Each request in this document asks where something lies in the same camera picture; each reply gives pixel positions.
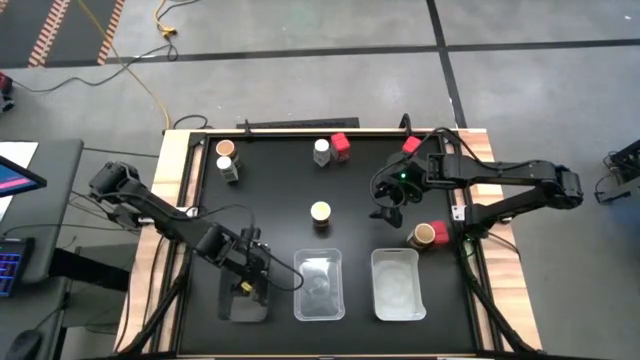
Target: gray floor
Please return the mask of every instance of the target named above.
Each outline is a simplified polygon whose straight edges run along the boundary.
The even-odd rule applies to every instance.
[[[116,33],[123,55],[162,45],[149,2],[128,1]],[[640,38],[640,4],[595,0],[437,1],[448,44]],[[424,1],[217,1],[175,9],[183,54],[394,44],[434,44]],[[514,221],[525,277],[545,349],[554,354],[628,359],[640,338],[638,203],[595,203],[602,157],[638,138],[640,48],[453,53],[469,127],[488,128],[502,160],[542,158],[581,175],[584,204],[539,210]],[[68,76],[100,79],[117,66],[12,70],[32,87]],[[199,113],[218,128],[245,117],[277,121],[360,117],[363,127],[454,126],[438,55],[375,55],[140,64],[134,69],[173,118]],[[48,95],[18,90],[18,108],[0,118],[0,137],[83,138],[87,146],[157,153],[162,117],[128,76],[98,88],[75,84]],[[85,152],[76,180],[86,190],[108,160],[132,163],[143,180],[155,161]],[[506,189],[514,194],[515,189]],[[67,222],[90,221],[70,209]],[[104,224],[96,219],[95,224]],[[65,229],[61,246],[133,243]],[[70,336],[63,358],[97,356],[113,337]]]

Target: black table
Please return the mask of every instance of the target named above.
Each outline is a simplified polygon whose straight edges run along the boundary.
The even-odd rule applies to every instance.
[[[421,256],[418,264],[427,316],[414,322],[383,322],[373,311],[371,253],[377,248],[406,247],[411,227],[419,222],[444,220],[450,225],[450,194],[431,191],[420,204],[403,209],[404,226],[394,229],[368,218],[376,210],[369,199],[372,174],[400,151],[404,137],[353,134],[352,158],[344,164],[318,167],[312,160],[314,136],[232,137],[242,161],[240,182],[227,185],[215,166],[211,135],[205,145],[198,204],[215,209],[230,203],[249,206],[262,230],[261,241],[291,264],[297,250],[337,248],[342,252],[342,281],[346,313],[338,321],[301,322],[293,314],[293,294],[272,290],[270,313],[262,323],[233,323],[217,316],[220,270],[194,258],[190,283],[182,302],[177,349],[180,354],[310,355],[310,354],[426,354],[469,353],[475,343],[475,314],[453,251]],[[444,152],[434,137],[425,146]],[[313,232],[309,210],[316,201],[332,206],[329,236]],[[241,210],[213,218],[239,230],[248,225]],[[272,281],[293,284],[290,271],[272,264]]]

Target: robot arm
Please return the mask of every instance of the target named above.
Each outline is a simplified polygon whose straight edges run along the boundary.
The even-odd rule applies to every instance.
[[[241,236],[218,223],[190,218],[149,191],[137,170],[125,163],[107,163],[89,187],[90,196],[97,201],[125,204],[152,218],[162,236],[186,244],[216,267],[235,273],[240,278],[235,284],[238,291],[252,293],[258,302],[266,303],[270,257],[264,245],[253,242],[253,228],[245,229]]]
[[[500,220],[545,206],[573,209],[583,200],[576,173],[541,160],[483,163],[455,154],[428,154],[421,158],[397,153],[389,158],[386,170],[378,178],[374,198],[389,197],[393,205],[381,208],[371,217],[384,219],[394,227],[402,225],[399,208],[408,202],[420,202],[422,194],[432,189],[463,189],[475,184],[533,186],[491,205],[454,207],[454,219],[464,221],[465,231],[479,237],[486,237],[486,232]]]

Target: yellow lid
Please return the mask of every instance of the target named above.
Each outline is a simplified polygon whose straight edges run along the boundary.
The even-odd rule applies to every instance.
[[[311,206],[311,217],[316,221],[324,221],[331,215],[331,206],[324,201],[318,201]]]

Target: clear plastic container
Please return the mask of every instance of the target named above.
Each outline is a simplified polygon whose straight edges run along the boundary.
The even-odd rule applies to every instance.
[[[418,277],[418,252],[376,249],[371,254],[373,302],[384,321],[417,321],[427,315]]]
[[[293,313],[300,321],[340,320],[342,298],[342,253],[338,249],[303,249],[293,256],[304,285],[293,293]],[[300,279],[295,276],[295,284]]]

